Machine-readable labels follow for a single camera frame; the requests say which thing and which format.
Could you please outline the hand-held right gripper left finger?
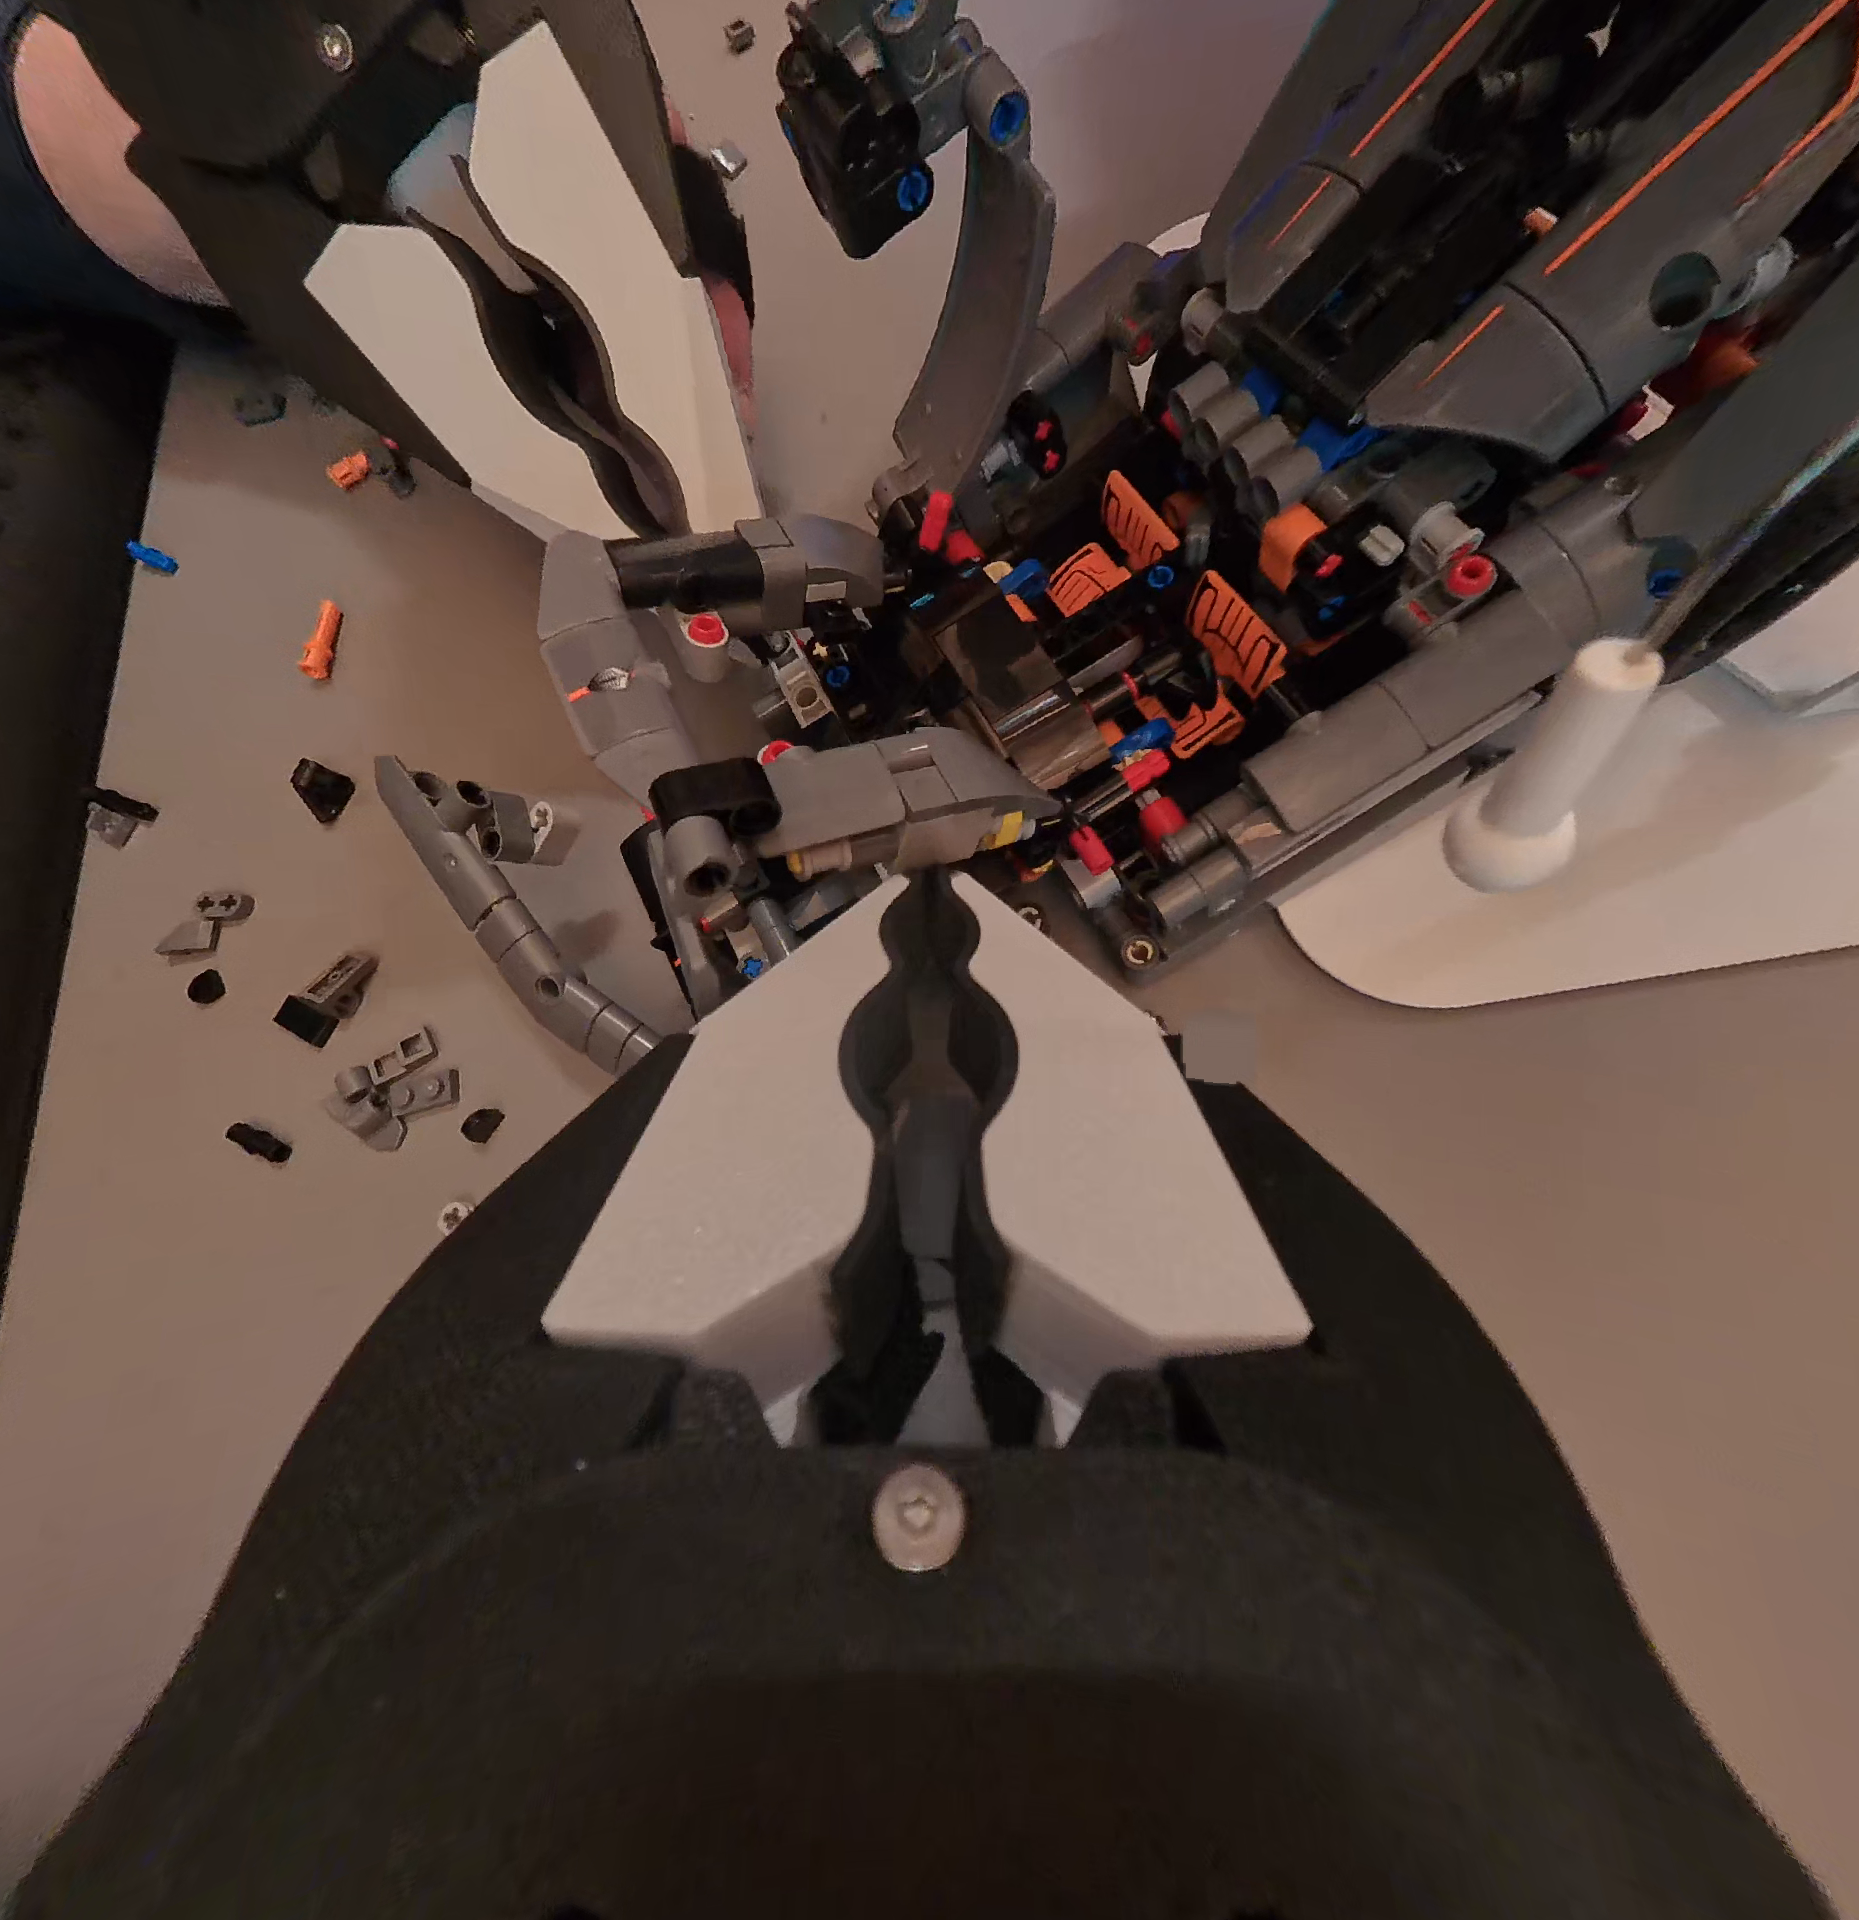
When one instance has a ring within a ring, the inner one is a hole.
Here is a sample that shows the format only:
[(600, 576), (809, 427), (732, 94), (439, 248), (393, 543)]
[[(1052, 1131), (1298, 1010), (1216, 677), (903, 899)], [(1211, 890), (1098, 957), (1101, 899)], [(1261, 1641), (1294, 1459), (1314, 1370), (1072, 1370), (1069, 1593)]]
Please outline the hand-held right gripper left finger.
[(865, 1226), (877, 1136), (843, 1078), (852, 1014), (893, 972), (893, 877), (701, 1019), (579, 1241), (544, 1331), (745, 1379), (777, 1443), (843, 1343), (830, 1272)]

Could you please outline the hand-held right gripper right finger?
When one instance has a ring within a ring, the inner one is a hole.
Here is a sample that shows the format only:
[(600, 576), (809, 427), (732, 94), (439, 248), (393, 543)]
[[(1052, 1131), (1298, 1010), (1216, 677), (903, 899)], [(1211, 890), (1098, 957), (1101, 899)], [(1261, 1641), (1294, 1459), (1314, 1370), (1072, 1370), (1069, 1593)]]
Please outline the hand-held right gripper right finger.
[(1067, 1443), (1092, 1389), (1302, 1351), (1310, 1314), (1154, 1016), (950, 878), (950, 1072), (970, 1126), (984, 1354)]

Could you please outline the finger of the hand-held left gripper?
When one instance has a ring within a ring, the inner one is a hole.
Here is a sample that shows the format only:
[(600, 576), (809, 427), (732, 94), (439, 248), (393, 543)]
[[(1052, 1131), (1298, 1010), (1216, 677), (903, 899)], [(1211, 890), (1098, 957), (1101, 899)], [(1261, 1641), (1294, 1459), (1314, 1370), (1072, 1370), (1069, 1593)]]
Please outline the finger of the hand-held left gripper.
[(677, 467), (693, 369), (672, 340), (680, 300), (647, 258), (633, 277), (545, 261), (481, 196), (450, 196), (337, 227), (306, 291), (468, 491), (538, 541), (693, 531)]
[[(484, 65), (472, 126), (472, 192), (528, 268), (545, 268), (579, 312), (624, 423), (664, 454), (685, 534), (729, 534), (761, 516), (717, 305), (680, 274), (557, 47), (532, 26)], [(452, 380), (472, 420), (455, 459), (472, 487), (544, 531), (633, 536), (611, 507), (579, 427), (564, 440), (509, 396), (477, 348)]]

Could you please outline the grey lego panel strip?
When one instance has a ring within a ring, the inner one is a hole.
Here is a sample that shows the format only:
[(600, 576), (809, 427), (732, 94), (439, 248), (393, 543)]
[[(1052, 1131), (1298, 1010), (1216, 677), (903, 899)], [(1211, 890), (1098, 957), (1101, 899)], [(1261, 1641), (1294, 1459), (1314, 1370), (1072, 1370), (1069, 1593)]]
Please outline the grey lego panel strip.
[(545, 847), (550, 809), (468, 779), (445, 782), (393, 755), (381, 755), (370, 773), (438, 893), (538, 1027), (614, 1078), (653, 1058), (661, 1034), (560, 957), (504, 873)]

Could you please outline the grey lego car model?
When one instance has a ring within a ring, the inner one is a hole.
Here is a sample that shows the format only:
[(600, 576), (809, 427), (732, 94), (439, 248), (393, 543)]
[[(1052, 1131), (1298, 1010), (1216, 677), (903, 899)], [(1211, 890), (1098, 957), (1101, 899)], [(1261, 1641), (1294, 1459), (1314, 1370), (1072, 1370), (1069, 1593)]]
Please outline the grey lego car model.
[(1187, 248), (1040, 319), (877, 485), (884, 604), (797, 525), (560, 541), (539, 656), (697, 1014), (828, 878), (913, 866), (877, 742), (1010, 765), (996, 839), (1125, 969), (1553, 710), (1680, 679), (1859, 557), (1859, 3), (1331, 3)]

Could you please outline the person's left forearm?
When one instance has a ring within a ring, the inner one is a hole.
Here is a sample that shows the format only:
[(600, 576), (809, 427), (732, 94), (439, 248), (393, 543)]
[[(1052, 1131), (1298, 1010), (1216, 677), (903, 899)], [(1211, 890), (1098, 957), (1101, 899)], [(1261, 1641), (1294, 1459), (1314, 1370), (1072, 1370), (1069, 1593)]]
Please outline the person's left forearm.
[(78, 38), (36, 3), (0, 3), (0, 319), (166, 335), (230, 319), (176, 215), (127, 169), (135, 139)]

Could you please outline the grey lego connector assembly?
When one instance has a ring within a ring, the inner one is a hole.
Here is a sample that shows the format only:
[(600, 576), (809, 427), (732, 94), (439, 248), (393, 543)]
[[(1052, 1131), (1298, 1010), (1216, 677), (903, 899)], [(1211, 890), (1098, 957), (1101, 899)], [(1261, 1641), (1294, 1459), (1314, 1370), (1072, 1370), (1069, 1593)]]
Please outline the grey lego connector assembly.
[(366, 1067), (337, 1072), (321, 1110), (367, 1149), (393, 1155), (411, 1118), (458, 1104), (461, 1072), (444, 1062), (434, 1027), (420, 1027)]

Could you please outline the dark perforated panel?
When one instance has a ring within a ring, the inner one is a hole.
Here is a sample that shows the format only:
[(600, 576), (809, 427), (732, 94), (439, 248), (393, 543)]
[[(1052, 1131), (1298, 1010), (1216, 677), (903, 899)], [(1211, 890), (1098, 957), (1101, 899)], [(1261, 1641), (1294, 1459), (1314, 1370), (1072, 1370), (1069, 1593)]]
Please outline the dark perforated panel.
[(0, 1316), (173, 344), (0, 319)]

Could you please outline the white rounded mat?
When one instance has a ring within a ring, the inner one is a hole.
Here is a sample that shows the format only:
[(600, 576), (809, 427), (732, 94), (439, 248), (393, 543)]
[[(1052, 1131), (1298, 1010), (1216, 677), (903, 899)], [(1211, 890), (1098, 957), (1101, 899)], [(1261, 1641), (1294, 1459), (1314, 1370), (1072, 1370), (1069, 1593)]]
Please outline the white rounded mat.
[[(1251, 758), (1148, 893), (1179, 957), (1272, 904), (1377, 1002), (1460, 1010), (1859, 948), (1859, 238), (1755, 371), (1487, 550), (1487, 611)], [(1477, 896), (1460, 794), (1602, 637), (1661, 684), (1569, 866)]]

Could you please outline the white round-ended post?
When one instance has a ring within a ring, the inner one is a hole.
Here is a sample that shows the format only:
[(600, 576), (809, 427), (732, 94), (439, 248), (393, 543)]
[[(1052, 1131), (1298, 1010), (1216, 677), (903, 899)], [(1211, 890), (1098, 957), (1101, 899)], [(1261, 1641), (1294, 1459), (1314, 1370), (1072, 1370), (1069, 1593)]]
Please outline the white round-ended post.
[(1477, 896), (1515, 896), (1575, 859), (1579, 805), (1643, 716), (1661, 651), (1602, 637), (1579, 649), (1522, 744), (1473, 782), (1445, 822), (1446, 871)]

